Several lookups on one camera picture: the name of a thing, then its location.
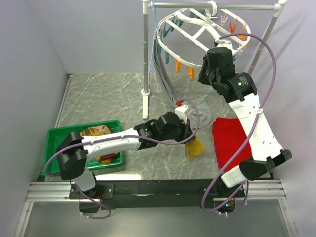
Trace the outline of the mustard yellow sock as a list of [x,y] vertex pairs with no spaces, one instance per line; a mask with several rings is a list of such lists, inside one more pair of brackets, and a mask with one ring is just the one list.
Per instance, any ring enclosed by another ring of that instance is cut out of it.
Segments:
[[97,162],[99,162],[99,163],[101,163],[101,164],[109,164],[109,163],[112,163],[116,158],[118,158],[119,156],[118,155],[116,155],[113,159],[106,159],[106,160],[103,160],[103,161],[101,161],[100,160],[100,157],[97,157],[96,158],[96,161]]

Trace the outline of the white clip sock hanger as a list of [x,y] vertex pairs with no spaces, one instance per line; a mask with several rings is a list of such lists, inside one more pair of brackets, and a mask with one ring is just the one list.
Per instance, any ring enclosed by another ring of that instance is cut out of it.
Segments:
[[248,24],[227,9],[182,8],[164,17],[157,26],[158,54],[164,53],[165,63],[176,60],[181,68],[201,68],[201,63],[184,53],[205,54],[214,48],[215,40],[230,40],[233,56],[241,55],[249,46]]

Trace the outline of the bright yellow sock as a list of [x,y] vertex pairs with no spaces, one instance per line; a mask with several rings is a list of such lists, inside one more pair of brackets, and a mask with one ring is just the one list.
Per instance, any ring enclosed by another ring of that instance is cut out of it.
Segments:
[[192,159],[201,155],[204,151],[204,144],[195,136],[193,140],[185,144],[186,157]]
[[104,133],[98,132],[98,133],[91,133],[90,136],[102,136]]

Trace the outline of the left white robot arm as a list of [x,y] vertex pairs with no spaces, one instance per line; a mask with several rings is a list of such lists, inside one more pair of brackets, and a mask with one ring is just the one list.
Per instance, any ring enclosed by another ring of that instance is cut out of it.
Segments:
[[195,139],[190,121],[185,114],[168,112],[158,119],[134,126],[128,130],[101,136],[81,136],[71,132],[56,149],[62,180],[73,181],[82,194],[94,198],[99,192],[95,176],[86,163],[115,152],[139,151],[158,144],[186,144]]

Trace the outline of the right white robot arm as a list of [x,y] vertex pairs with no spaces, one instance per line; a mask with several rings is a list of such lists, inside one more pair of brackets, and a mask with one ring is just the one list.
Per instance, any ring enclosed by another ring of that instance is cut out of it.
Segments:
[[248,73],[236,73],[232,51],[216,47],[207,51],[198,81],[212,86],[236,114],[251,147],[251,156],[221,176],[217,193],[228,197],[234,186],[253,181],[292,158],[274,136],[260,107],[259,95]]

